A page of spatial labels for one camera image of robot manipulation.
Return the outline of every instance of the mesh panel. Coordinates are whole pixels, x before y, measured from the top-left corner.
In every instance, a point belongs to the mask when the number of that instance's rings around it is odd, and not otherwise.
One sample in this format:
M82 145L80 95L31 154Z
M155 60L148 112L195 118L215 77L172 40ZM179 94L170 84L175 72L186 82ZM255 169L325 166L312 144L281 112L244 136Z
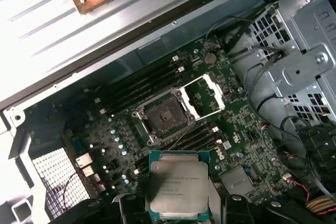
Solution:
M63 148L34 159L33 164L46 187L46 207L54 218L90 198ZM64 188L68 181L63 200Z
M280 45L291 40L291 37L277 13L269 11L271 8L273 7L271 6L250 26L251 35L260 46L279 48ZM273 54L269 51L264 53L268 59Z
M329 123L333 116L325 101L322 91L315 86L315 91L302 90L297 94L288 96L293 110L307 122Z

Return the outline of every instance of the ram slot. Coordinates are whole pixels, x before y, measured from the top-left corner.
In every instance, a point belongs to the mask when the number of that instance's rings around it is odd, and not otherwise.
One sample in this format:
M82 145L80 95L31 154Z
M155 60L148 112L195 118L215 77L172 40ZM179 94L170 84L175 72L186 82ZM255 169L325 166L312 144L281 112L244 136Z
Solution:
M185 145L182 150L193 150L197 148L200 144L203 144L205 140L209 139L212 136L212 133L213 132L209 132L209 134L204 135L202 138L191 142L189 145Z
M144 89L148 89L148 88L151 88L152 86L158 85L161 83L162 80L170 78L170 76L175 76L175 75L176 75L175 71L167 72L166 74L159 76L158 78L155 78L154 80L146 83L143 86L137 87L136 89L132 89L132 91L122 94L122 95L115 94L111 96L110 99L118 99L119 102L125 99L129 99L129 97L139 95L138 93L143 92Z
M166 80L161 80L160 83L158 83L156 86L151 87L151 89L146 90L146 91L139 91L140 95L138 95L137 97L134 98L129 98L127 101L124 101L123 103L116 103L115 101L111 101L109 102L108 106L104 106L105 109L107 109L108 113L118 113L134 104L137 104L139 102L145 101L148 97L150 97L151 95L156 94L157 92L159 92L160 90L162 90L163 88L169 88L169 85L173 85L178 81L178 77L174 76L171 77L169 79Z
M167 67L155 69L152 72L148 73L146 76L140 77L141 79L136 83L132 81L130 85L126 84L126 87L124 87L123 89L111 89L110 91L107 92L107 94L112 96L114 95L122 96L124 94L128 94L130 91L134 89L138 89L139 87L150 85L151 82L153 80L156 80L158 77L164 76L167 73L176 73L176 72L177 72L177 66L174 65L169 65Z
M196 151L208 151L208 150L211 150L214 146L215 146L215 139L212 138L212 139L208 140L207 142L205 142L204 144L198 146L196 148Z

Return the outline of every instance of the white connector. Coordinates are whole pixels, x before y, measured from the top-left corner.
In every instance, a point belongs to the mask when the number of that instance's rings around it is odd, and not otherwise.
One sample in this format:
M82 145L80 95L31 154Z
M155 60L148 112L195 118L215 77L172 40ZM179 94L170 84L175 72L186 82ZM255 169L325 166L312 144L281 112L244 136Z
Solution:
M290 173L285 173L285 174L283 174L282 175L282 179L284 180L284 181L288 181L288 179L290 179L292 177L292 175L290 174Z

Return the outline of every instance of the black memory slot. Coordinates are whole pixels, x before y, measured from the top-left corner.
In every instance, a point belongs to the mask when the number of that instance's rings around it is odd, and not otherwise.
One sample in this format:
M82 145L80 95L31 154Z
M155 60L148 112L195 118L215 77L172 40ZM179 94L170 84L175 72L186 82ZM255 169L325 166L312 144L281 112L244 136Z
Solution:
M165 75L160 76L159 78L156 78L154 81L148 82L148 83L146 83L145 85L143 85L143 86L141 86L141 87L138 87L138 88L136 88L136 89L133 89L133 91L130 91L130 92L128 92L128 93L125 93L124 95L113 95L113 96L111 96L111 97L108 98L108 101L113 101L113 103L116 103L116 102L122 102L122 101L124 101L124 100L129 99L130 97L137 96L137 95L141 94L142 92L144 92L144 91L143 91L144 89L151 88L152 86L161 83L162 80L164 80L164 79L166 79L166 78L169 78L169 76L173 76L173 75L175 75L175 74L176 74L175 70L170 71L170 72L167 72Z
M184 140L181 140L175 147L176 150L183 150L184 147L188 146L189 144L197 141L198 139L202 139L204 136L208 135L209 130L204 129L201 132L199 132L197 135L185 138Z
M198 146L196 148L197 151L207 151L207 150L211 150L213 147L215 147L215 139L211 138L210 140L208 140L206 143Z
M204 131L207 131L208 130L208 127L206 125L202 125L188 133L185 134L185 136L183 136L183 138L180 140L180 143L183 143L191 138L194 138L196 135L204 132ZM165 144L164 146L160 147L160 150L161 151L165 151L165 150L168 150L173 144L175 143L175 141L172 141L168 144Z
M162 86L167 87L168 84L172 84L175 83L178 80L178 78L172 77L170 79L166 79L164 81L162 81L160 84L163 84ZM158 91L160 91L160 89L157 89L157 87L153 87L152 89L143 92L141 95L139 95L138 97L134 97L133 99L129 99L127 102L124 102L122 104L113 104L111 103L110 106L106 107L108 113L118 113L124 109L127 109L128 107L130 107L131 105L137 104L139 102L145 101L146 98L148 98L149 96L157 93Z
M112 95L123 95L125 93L127 94L130 92L130 90L138 89L139 86L146 86L150 84L153 80L160 77L161 75L166 74L167 72L172 72L172 71L177 72L177 67L174 65L169 65L165 68L155 69L152 72L148 73L146 76L141 77L141 79L137 81L136 83L132 82L130 83L130 85L126 84L125 87L119 90L111 89L110 93Z
M182 148L182 150L193 150L193 149L197 148L200 144L202 144L205 140L209 139L211 136L212 136L212 134L209 132L208 134L206 134L202 138L199 138L198 140L193 141L189 145L184 146Z

